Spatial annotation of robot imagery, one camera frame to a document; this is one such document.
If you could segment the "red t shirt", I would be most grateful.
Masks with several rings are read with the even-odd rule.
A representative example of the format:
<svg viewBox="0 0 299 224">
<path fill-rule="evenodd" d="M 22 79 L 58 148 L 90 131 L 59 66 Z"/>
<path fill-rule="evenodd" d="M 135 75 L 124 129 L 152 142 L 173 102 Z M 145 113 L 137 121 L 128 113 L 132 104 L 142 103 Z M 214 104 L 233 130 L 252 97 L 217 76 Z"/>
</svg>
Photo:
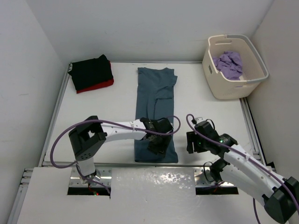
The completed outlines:
<svg viewBox="0 0 299 224">
<path fill-rule="evenodd" d="M 114 84 L 114 77 L 112 75 L 111 62 L 101 62 L 98 66 L 84 76 L 80 76 L 76 81 L 76 93 L 83 93 L 109 87 Z"/>
</svg>

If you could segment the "lavender t shirt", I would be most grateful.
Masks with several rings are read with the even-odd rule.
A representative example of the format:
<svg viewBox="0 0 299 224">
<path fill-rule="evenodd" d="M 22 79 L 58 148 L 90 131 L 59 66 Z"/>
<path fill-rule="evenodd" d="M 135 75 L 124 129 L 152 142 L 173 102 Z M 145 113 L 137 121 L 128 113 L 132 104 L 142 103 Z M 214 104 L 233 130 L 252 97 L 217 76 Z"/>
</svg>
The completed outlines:
<svg viewBox="0 0 299 224">
<path fill-rule="evenodd" d="M 228 80 L 240 80 L 243 75 L 243 63 L 238 52 L 224 51 L 219 57 L 213 57 L 213 63 Z"/>
</svg>

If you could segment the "teal t shirt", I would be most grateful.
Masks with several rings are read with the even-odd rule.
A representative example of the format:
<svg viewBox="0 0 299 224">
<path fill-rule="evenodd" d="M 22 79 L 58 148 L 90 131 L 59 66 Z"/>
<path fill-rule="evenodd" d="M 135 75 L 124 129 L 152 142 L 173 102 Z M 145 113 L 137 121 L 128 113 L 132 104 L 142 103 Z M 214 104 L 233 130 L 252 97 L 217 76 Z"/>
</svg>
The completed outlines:
<svg viewBox="0 0 299 224">
<path fill-rule="evenodd" d="M 162 70 L 138 68 L 138 88 L 135 118 L 149 118 L 158 120 L 169 118 L 173 122 L 174 115 L 174 86 L 177 76 L 174 69 Z M 153 154 L 147 147 L 149 142 L 135 141 L 135 161 L 149 163 L 177 163 L 178 155 L 173 140 L 170 141 L 166 155 Z"/>
</svg>

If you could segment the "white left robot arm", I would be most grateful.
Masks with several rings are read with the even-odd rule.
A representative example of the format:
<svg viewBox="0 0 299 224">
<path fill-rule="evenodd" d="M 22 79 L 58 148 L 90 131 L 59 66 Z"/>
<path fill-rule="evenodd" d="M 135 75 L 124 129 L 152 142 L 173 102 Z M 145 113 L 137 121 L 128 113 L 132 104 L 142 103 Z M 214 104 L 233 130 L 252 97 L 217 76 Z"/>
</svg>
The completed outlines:
<svg viewBox="0 0 299 224">
<path fill-rule="evenodd" d="M 173 125 L 167 118 L 140 118 L 130 122 L 111 122 L 91 116 L 69 132 L 69 139 L 83 177 L 96 175 L 93 157 L 107 142 L 117 140 L 144 141 L 152 154 L 166 156 L 173 135 Z"/>
</svg>

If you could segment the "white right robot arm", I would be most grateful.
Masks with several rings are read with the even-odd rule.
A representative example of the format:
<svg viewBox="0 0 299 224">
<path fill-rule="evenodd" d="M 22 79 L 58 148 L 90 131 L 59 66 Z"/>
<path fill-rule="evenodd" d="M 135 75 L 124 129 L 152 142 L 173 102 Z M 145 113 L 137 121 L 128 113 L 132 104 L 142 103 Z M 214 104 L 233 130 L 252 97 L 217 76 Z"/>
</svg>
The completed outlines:
<svg viewBox="0 0 299 224">
<path fill-rule="evenodd" d="M 202 118 L 187 124 L 187 152 L 209 151 L 219 157 L 209 167 L 211 182 L 228 182 L 258 201 L 267 214 L 285 224 L 299 211 L 299 182 L 285 178 L 266 167 L 228 134 L 219 135 L 214 124 Z"/>
</svg>

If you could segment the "black t shirt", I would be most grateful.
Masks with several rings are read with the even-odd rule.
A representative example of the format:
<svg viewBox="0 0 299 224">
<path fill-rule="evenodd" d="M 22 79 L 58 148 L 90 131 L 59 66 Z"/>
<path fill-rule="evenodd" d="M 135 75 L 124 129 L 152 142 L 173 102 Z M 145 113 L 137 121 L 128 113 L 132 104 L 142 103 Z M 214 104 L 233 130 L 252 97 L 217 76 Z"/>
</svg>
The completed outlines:
<svg viewBox="0 0 299 224">
<path fill-rule="evenodd" d="M 77 94 L 114 84 L 111 63 L 105 55 L 71 63 L 68 71 Z"/>
</svg>

